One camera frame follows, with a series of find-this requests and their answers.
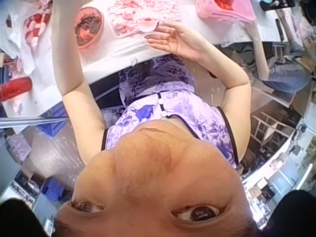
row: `eye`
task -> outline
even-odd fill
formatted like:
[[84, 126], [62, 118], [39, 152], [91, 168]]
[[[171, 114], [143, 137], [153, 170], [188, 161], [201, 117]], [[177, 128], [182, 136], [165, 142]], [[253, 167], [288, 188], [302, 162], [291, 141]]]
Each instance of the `eye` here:
[[87, 213], [95, 213], [100, 212], [104, 209], [104, 207], [93, 204], [89, 201], [80, 201], [80, 202], [72, 202], [72, 206], [74, 209]]
[[185, 210], [173, 213], [179, 220], [190, 222], [211, 220], [219, 214], [219, 209], [212, 206], [186, 207]]

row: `purple floral dress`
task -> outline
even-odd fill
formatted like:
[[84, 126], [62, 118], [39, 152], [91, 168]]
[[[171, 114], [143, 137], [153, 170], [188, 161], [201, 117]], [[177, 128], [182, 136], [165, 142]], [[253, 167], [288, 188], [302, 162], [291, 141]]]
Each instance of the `purple floral dress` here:
[[108, 130], [103, 149], [113, 148], [140, 123], [177, 117], [196, 138], [216, 146], [234, 168], [238, 165], [225, 114], [195, 94], [195, 80], [176, 56], [154, 58], [120, 71], [119, 92], [125, 111]]

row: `pink basket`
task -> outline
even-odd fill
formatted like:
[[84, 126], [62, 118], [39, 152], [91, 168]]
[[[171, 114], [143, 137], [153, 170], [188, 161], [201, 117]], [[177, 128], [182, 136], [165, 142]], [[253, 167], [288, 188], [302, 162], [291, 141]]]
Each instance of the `pink basket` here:
[[233, 11], [220, 8], [215, 0], [196, 0], [197, 14], [200, 18], [216, 18], [227, 22], [252, 22], [256, 19], [251, 0], [234, 0]]

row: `fingers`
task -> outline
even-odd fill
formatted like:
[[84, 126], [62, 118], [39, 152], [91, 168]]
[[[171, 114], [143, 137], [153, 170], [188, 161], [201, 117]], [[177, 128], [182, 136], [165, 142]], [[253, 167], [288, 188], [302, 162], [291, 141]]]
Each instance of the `fingers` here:
[[157, 28], [155, 29], [156, 32], [160, 32], [160, 33], [166, 33], [166, 34], [171, 34], [172, 31], [174, 31], [173, 28], [170, 28], [170, 27], [167, 27], [167, 26], [164, 26], [164, 25], [161, 25], [159, 24], [157, 26]]
[[167, 26], [169, 28], [174, 28], [178, 31], [183, 31], [183, 29], [186, 27], [185, 25], [177, 21], [164, 22], [162, 25]]
[[157, 43], [157, 44], [162, 44], [162, 45], [169, 45], [168, 40], [164, 39], [147, 39], [148, 43]]
[[145, 39], [155, 39], [155, 40], [168, 40], [170, 35], [168, 34], [151, 34], [146, 35]]
[[163, 45], [163, 44], [158, 44], [158, 43], [150, 43], [149, 46], [154, 48], [154, 49], [158, 49], [158, 50], [162, 50], [162, 51], [171, 53], [170, 47], [168, 45]]

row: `white table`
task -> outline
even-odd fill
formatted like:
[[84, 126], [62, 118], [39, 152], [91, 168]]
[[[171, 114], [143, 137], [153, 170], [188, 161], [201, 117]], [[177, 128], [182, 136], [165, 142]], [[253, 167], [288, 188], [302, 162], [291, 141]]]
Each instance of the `white table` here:
[[[214, 19], [201, 20], [195, 10], [194, 0], [180, 1], [188, 12], [188, 17], [182, 22], [200, 32], [213, 44], [251, 41], [240, 24], [228, 25]], [[259, 6], [259, 0], [252, 0], [262, 41], [280, 42], [277, 30], [275, 11], [264, 12]], [[94, 0], [88, 5], [98, 8], [105, 13], [109, 1]], [[3, 104], [9, 118], [34, 118], [62, 101], [56, 87], [52, 65], [50, 38], [51, 28], [48, 27], [36, 52], [34, 60], [36, 70], [31, 74], [33, 90], [21, 96], [22, 111], [13, 110], [13, 100]], [[86, 80], [94, 83], [101, 78], [131, 66], [133, 60], [138, 63], [153, 57], [164, 55], [164, 52], [151, 49], [147, 46], [143, 34], [136, 34], [124, 39], [116, 39], [105, 24], [104, 33], [100, 41], [89, 51], [81, 52], [81, 63]], [[23, 127], [16, 127], [19, 133]]]

